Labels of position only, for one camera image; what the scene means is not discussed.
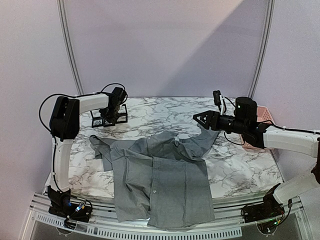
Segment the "grey button shirt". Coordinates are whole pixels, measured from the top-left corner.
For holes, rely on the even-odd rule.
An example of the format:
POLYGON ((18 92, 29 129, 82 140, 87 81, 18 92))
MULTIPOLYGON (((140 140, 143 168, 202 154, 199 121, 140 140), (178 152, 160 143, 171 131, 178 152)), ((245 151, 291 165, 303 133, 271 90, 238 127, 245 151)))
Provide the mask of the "grey button shirt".
POLYGON ((105 171, 113 172, 119 222, 147 220, 159 229, 179 229, 215 218, 204 156, 219 135, 202 129, 179 138, 164 131, 137 140, 92 135, 90 145, 105 171))

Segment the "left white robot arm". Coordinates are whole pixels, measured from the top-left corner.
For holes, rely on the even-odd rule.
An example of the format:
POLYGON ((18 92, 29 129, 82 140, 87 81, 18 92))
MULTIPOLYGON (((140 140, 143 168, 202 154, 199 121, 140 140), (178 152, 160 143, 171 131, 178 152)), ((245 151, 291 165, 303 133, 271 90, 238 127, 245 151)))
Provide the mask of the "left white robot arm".
POLYGON ((52 136, 52 167, 48 190, 58 195, 69 195, 69 165, 70 153, 80 131, 80 115, 90 111, 98 111, 100 116, 92 117, 91 126, 111 127, 127 123, 120 118, 127 117, 128 112, 120 113, 125 106, 127 92, 121 87, 115 87, 111 93, 95 92, 80 96, 60 94, 56 99, 49 131, 52 136))

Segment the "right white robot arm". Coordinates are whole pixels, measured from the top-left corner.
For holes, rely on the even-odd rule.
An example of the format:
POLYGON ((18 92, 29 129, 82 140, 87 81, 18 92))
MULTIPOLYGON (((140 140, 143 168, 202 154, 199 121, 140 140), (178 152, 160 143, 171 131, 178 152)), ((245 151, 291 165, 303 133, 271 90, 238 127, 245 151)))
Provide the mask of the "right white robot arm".
POLYGON ((310 170, 271 190, 272 196, 258 208, 262 218, 269 218, 274 214, 278 210, 278 204, 320 186, 319 133, 277 127, 273 123, 258 122, 253 114, 234 113, 235 116, 221 115, 217 111, 208 110, 195 114, 193 119, 206 130, 240 134, 245 142, 259 149, 287 150, 317 159, 310 170))

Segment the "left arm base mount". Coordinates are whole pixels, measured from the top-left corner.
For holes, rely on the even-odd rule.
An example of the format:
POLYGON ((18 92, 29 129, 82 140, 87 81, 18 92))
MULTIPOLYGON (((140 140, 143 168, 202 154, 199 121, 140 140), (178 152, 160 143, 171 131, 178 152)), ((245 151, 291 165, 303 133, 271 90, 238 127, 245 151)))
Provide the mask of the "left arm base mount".
POLYGON ((52 215, 66 218, 67 220, 75 220, 89 223, 93 211, 93 205, 89 200, 82 200, 80 203, 72 203, 71 198, 77 199, 71 195, 71 191, 60 192, 47 187, 47 194, 50 200, 48 212, 52 215))

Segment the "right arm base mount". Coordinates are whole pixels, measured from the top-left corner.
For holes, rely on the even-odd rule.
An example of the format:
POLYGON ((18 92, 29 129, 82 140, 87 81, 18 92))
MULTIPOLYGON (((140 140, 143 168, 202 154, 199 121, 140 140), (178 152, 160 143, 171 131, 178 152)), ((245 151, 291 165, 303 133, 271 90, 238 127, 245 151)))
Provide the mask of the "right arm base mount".
POLYGON ((282 204, 278 203, 258 203, 246 204, 240 211, 240 215, 243 217, 245 223, 257 222, 269 218, 275 218, 277 216, 283 216, 285 210, 282 204))

